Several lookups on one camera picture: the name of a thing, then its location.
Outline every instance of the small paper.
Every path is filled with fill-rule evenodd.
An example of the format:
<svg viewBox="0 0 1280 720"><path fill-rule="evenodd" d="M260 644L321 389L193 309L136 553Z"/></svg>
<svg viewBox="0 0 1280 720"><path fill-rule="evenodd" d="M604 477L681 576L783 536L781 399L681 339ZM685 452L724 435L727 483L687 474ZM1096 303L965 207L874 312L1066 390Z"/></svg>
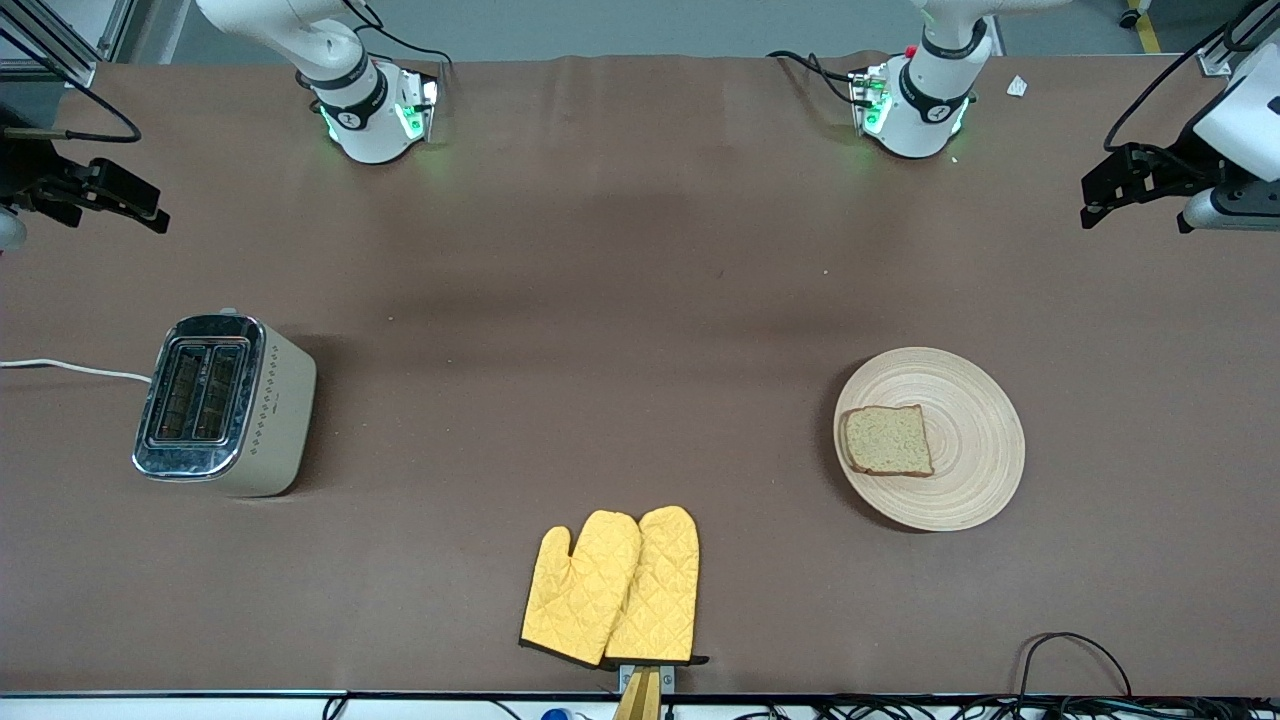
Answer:
<svg viewBox="0 0 1280 720"><path fill-rule="evenodd" d="M1027 81L1023 79L1023 76L1014 76L1014 81L1009 83L1009 90L1005 92L1012 95L1014 97L1027 95Z"/></svg>

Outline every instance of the plate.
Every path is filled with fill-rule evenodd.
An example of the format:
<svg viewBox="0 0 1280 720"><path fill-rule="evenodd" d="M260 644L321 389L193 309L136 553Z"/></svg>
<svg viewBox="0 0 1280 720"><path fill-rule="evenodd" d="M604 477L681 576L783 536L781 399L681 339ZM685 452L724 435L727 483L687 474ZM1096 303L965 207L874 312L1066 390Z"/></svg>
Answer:
<svg viewBox="0 0 1280 720"><path fill-rule="evenodd" d="M920 405L933 475L867 475L841 442L845 413L868 405ZM973 363L945 350L900 347L859 368L836 402L836 455L845 477L876 510L922 530L963 530L995 518L1018 491L1027 439L1005 391Z"/></svg>

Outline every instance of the bread slice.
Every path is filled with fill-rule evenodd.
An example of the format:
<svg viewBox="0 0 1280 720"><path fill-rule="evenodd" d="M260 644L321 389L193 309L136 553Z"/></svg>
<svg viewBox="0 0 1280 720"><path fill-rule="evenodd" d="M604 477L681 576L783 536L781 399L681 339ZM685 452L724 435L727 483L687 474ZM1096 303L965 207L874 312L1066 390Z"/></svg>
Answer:
<svg viewBox="0 0 1280 720"><path fill-rule="evenodd" d="M933 474L919 405L850 410L844 418L844 441L845 457L859 473L913 478Z"/></svg>

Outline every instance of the oven mitt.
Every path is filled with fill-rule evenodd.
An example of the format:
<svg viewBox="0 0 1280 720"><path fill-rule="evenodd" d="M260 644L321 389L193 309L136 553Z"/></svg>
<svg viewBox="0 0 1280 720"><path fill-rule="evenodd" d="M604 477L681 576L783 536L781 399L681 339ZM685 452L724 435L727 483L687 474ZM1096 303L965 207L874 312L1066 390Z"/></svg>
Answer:
<svg viewBox="0 0 1280 720"><path fill-rule="evenodd" d="M543 537L520 644L595 667L636 570L640 528L630 515L596 510L572 551L570 541L568 528Z"/></svg>
<svg viewBox="0 0 1280 720"><path fill-rule="evenodd" d="M604 655L620 662L695 664L698 528L684 507L640 519L640 564Z"/></svg>

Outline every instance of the brown tablecloth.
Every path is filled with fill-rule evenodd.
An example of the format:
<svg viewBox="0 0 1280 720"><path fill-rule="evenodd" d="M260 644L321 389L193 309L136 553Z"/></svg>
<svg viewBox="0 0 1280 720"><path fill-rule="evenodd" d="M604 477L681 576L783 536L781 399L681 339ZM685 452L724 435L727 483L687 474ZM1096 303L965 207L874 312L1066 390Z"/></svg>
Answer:
<svg viewBox="0 0 1280 720"><path fill-rule="evenodd" d="M141 383L0 374L0 687L613 687L517 647L539 538L680 503L713 659L681 689L1004 692L1070 629L1139 693L1275 692L1280 242L1179 236L1176 201L1076 217L1166 61L992 61L923 161L772 60L470 64L442 145L384 167L289 68L102 68L146 138L65 150L160 186L172 232L32 219L0 356L147 373L236 306L315 356L315 418L296 489L233 501L133 470ZM1179 76L1132 135L1212 90ZM837 466L841 384L908 345L1021 415L1021 488L977 529L891 527ZM1116 689L1037 657L1034 691Z"/></svg>

